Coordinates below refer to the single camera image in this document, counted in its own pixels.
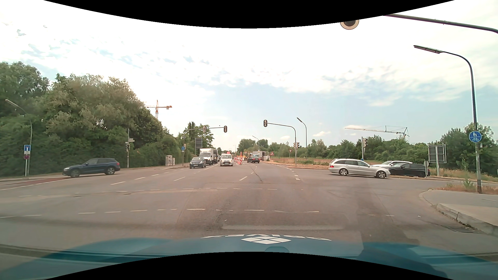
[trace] sidewalk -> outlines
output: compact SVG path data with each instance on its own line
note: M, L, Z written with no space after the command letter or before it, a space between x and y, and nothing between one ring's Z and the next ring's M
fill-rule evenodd
M123 172L127 170L135 170L135 169L147 169L147 168L159 168L159 167L166 167L168 169L172 168L185 168L189 167L188 163L185 164L185 166L182 166L181 163L178 163L174 166L150 166L150 167L135 167L135 168L121 168L120 171L118 172ZM8 181L32 181L32 180L40 180L40 179L50 179L50 178L69 178L68 176L62 175L62 172L59 174L40 174L40 175L34 175L34 176L29 176L29 177L17 177L17 178L0 178L0 183L2 182L8 182Z
M419 196L444 215L498 237L498 195L428 190Z

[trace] white car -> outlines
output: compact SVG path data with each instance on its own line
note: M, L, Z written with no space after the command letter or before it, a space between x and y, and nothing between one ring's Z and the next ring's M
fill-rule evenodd
M383 167L373 166L359 159L335 158L329 163L329 171L339 175L365 175L384 179L391 175L389 170Z
M220 166L234 166L234 159L232 158L232 155L229 153L223 153L221 154L220 158Z
M398 164L398 163L412 163L410 161L404 161L404 160L388 160L386 162L383 162L381 164L372 164L372 166L375 166L375 167L389 167L389 166L393 166L395 164Z

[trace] wheel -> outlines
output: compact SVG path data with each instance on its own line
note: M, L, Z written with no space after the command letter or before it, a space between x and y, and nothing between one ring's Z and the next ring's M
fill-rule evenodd
M348 175L348 173L349 173L348 170L345 168L339 170L339 174L342 176L346 176L346 175Z
M71 171L71 178L76 178L76 177L79 177L80 176L80 171L75 169L73 171Z
M110 166L106 170L106 175L113 175L115 172L114 167Z
M384 179L385 178L385 172L384 171L377 172L377 178Z

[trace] curb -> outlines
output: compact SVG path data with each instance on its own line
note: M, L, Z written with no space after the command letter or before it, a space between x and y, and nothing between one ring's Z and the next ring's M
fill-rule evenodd
M446 205L441 204L441 203L436 203L432 204L429 202L427 199L424 197L424 193L427 193L429 191L432 191L432 189L429 189L428 191L424 191L420 193L418 196L425 202L427 202L432 208L436 209L439 213L450 217L457 222L466 225L466 226L471 226L475 229L478 229L484 233L487 233L492 236L497 236L498 237L498 226L492 225L488 222L481 221L477 218L474 218L472 216L469 216L467 214L464 214L462 212L458 212L457 210L454 210Z

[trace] dark blue suv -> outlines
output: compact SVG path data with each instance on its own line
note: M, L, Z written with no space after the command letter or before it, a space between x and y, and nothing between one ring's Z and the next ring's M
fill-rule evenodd
M92 158L83 164L66 167L62 175L71 176L71 178L79 177L81 174L112 175L119 170L121 170L120 163L114 158Z

